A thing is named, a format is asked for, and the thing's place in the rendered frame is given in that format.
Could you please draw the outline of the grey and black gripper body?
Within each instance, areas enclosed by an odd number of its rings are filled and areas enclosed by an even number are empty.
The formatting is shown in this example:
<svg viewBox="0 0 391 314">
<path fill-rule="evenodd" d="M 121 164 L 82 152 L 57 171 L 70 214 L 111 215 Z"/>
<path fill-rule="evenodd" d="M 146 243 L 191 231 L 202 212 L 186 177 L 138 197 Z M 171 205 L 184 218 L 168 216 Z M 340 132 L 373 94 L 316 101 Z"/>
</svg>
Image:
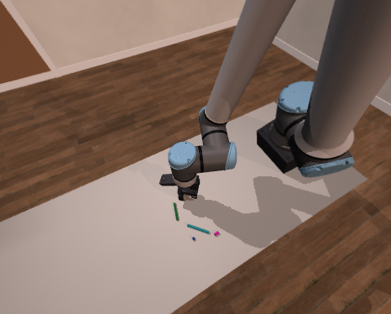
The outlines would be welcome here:
<svg viewBox="0 0 391 314">
<path fill-rule="evenodd" d="M 198 185 L 197 185 L 198 183 Z M 192 186 L 189 187 L 180 187 L 178 186 L 178 195 L 181 193 L 181 195 L 189 195 L 191 198 L 197 199 L 197 193 L 199 189 L 200 179 L 199 176 L 197 176 L 195 183 Z M 196 196 L 196 197 L 194 197 Z"/>
</svg>

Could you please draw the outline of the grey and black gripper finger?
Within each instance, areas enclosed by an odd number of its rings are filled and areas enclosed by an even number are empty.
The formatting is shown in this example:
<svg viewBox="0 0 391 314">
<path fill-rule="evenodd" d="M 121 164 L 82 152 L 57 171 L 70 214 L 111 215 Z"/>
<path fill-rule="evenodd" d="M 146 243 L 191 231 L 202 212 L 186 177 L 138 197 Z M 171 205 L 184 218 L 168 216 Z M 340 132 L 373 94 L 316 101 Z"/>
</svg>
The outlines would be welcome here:
<svg viewBox="0 0 391 314">
<path fill-rule="evenodd" d="M 193 198 L 189 197 L 189 195 L 181 195 L 181 193 L 179 193 L 178 197 L 180 201 L 193 201 Z"/>
</svg>

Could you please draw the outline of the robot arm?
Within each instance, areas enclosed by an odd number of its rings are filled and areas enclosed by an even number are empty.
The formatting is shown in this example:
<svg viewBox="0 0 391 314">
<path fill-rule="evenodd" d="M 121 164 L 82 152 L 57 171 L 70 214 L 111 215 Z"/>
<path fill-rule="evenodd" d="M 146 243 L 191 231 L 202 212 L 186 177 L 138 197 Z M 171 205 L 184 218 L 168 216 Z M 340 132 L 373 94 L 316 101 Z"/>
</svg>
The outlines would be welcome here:
<svg viewBox="0 0 391 314">
<path fill-rule="evenodd" d="M 168 153 L 172 174 L 161 176 L 161 186 L 189 187 L 197 173 L 236 166 L 227 122 L 295 1 L 246 0 L 209 101 L 199 112 L 204 146 L 174 144 Z M 391 0 L 335 0 L 315 81 L 297 81 L 279 94 L 271 142 L 291 151 L 307 178 L 350 168 L 352 129 L 390 75 Z"/>
</svg>

